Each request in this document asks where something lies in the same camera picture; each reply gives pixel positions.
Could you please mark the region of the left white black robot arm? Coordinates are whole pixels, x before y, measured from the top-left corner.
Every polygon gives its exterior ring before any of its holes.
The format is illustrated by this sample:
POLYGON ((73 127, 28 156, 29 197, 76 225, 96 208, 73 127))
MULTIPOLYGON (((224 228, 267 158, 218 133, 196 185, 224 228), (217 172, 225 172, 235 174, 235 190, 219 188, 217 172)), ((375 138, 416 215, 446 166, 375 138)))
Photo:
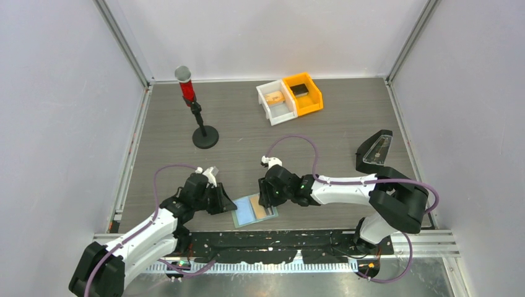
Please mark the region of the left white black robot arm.
POLYGON ((90 243, 69 282, 76 296, 122 296, 126 287, 160 258, 189 251, 191 235, 184 224, 198 211, 211 215, 236 209, 218 169, 198 168, 180 191, 164 201, 152 215, 124 235, 106 243, 90 243))

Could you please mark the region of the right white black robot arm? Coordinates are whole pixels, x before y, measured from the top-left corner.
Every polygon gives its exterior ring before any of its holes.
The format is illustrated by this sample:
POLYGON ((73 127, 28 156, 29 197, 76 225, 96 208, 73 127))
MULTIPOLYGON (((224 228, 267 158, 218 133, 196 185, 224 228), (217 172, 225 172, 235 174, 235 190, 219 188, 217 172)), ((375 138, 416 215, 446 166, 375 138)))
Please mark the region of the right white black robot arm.
POLYGON ((362 218, 352 239, 354 248, 369 254, 378 244, 400 231, 418 234, 426 212, 428 191, 421 183, 384 167, 357 178, 302 177, 281 165, 270 167, 260 178, 259 204, 277 207, 291 201, 302 207, 328 204, 368 205, 374 213, 362 218))

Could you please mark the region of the green card holder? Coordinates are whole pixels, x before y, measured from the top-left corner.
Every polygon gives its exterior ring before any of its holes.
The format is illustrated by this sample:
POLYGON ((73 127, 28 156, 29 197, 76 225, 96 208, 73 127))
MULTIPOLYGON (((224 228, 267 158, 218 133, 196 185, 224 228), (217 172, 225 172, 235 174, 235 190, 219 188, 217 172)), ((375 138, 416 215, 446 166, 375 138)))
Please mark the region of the green card holder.
POLYGON ((254 216, 252 206, 249 202, 249 198, 253 195, 244 196, 244 197, 241 197, 233 201, 233 203, 235 203, 237 206, 237 210, 234 210, 232 212, 233 224, 235 228, 241 228, 247 225, 252 225, 255 223, 263 222, 265 220, 269 220, 269 219, 276 218, 279 216, 277 208, 272 207, 273 212, 274 212, 273 215, 270 215, 262 220, 257 220, 254 216))

